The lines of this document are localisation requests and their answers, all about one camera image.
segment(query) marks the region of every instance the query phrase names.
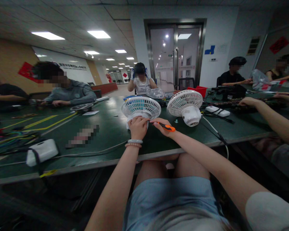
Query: yellow line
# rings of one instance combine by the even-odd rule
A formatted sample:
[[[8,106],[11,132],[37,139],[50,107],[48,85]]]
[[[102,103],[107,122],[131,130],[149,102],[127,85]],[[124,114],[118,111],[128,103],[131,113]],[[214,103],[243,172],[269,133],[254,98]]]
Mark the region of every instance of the yellow line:
[[[33,119],[33,118],[23,120],[23,121],[21,121],[21,122],[18,122],[18,123],[12,124],[12,125],[7,126],[7,127],[5,127],[5,128],[12,127],[12,126],[14,126],[14,125],[16,125],[16,124],[20,124],[20,123],[22,123],[22,122],[25,122],[25,121],[27,121],[27,120],[31,120],[31,119]]]
[[[41,130],[49,129],[49,128],[51,128],[52,126],[54,126],[54,125],[56,125],[56,124],[58,124],[58,123],[60,123],[60,122],[62,122],[62,121],[64,121],[64,120],[66,120],[66,119],[68,119],[68,118],[70,118],[70,117],[72,117],[72,116],[74,116],[74,115],[76,115],[76,114],[77,114],[77,113],[73,113],[73,114],[71,114],[70,116],[68,116],[68,117],[66,117],[66,118],[64,118],[64,119],[62,119],[62,120],[60,120],[60,121],[58,121],[58,122],[56,122],[56,123],[54,123],[54,124],[48,126],[48,127],[45,127],[45,128],[38,128],[38,129],[32,129],[32,130],[26,130],[26,131],[23,131],[23,132],[29,132],[29,131],[41,131]]]
[[[40,121],[37,121],[37,122],[35,122],[35,123],[33,123],[33,124],[30,124],[30,125],[26,126],[25,129],[30,128],[30,127],[33,127],[33,126],[35,126],[35,125],[37,125],[37,124],[40,124],[40,123],[42,123],[42,122],[44,122],[44,121],[46,121],[46,120],[49,120],[49,119],[51,119],[51,118],[54,118],[54,117],[56,117],[56,116],[57,116],[57,115],[51,115],[51,116],[49,116],[49,117],[47,117],[47,118],[45,118],[45,119],[42,119],[42,120],[40,120]]]

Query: fan grille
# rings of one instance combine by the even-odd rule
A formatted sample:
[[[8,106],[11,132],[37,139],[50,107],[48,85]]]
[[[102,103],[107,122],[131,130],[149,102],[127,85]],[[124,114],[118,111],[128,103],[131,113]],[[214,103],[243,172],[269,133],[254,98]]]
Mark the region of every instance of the fan grille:
[[[167,109],[173,116],[182,116],[182,110],[194,106],[199,108],[203,98],[200,93],[194,90],[183,90],[175,94],[169,101]]]
[[[136,113],[143,113],[147,114],[150,119],[155,119],[161,114],[161,106],[151,98],[133,97],[122,105],[122,112],[126,117]]]
[[[193,125],[193,126],[195,126],[195,125],[197,125],[198,123],[199,123],[199,120],[200,120],[200,118],[191,118],[191,119],[189,119],[188,121],[186,121],[186,124],[187,125]]]

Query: white paper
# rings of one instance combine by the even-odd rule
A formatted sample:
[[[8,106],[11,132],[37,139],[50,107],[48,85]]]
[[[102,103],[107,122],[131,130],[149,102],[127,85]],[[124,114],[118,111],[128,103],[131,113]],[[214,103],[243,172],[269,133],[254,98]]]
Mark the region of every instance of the white paper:
[[[86,112],[85,114],[83,114],[83,116],[87,116],[87,115],[95,115],[96,113],[98,113],[99,111],[94,111],[94,112]]]

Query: bracelet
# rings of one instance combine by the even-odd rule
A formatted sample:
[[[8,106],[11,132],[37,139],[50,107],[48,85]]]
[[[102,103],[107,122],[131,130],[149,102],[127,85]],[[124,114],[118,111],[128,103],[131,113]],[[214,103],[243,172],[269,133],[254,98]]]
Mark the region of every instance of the bracelet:
[[[140,144],[143,143],[142,140],[128,140],[127,142],[128,142],[128,143],[140,143]]]
[[[142,148],[141,144],[138,144],[138,143],[127,143],[125,145],[125,147],[127,147],[127,146],[135,146],[135,147],[138,147],[138,148]]]

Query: red container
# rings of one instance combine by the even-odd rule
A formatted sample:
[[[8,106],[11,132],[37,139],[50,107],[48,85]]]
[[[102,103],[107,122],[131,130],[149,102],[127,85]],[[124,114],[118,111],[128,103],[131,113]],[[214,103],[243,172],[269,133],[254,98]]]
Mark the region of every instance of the red container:
[[[201,86],[197,86],[196,88],[191,88],[191,87],[188,87],[188,88],[187,88],[187,90],[194,90],[194,91],[199,92],[199,93],[202,95],[203,98],[206,96],[206,90],[207,90],[207,89],[208,89],[208,88],[206,88],[206,87],[201,87]]]

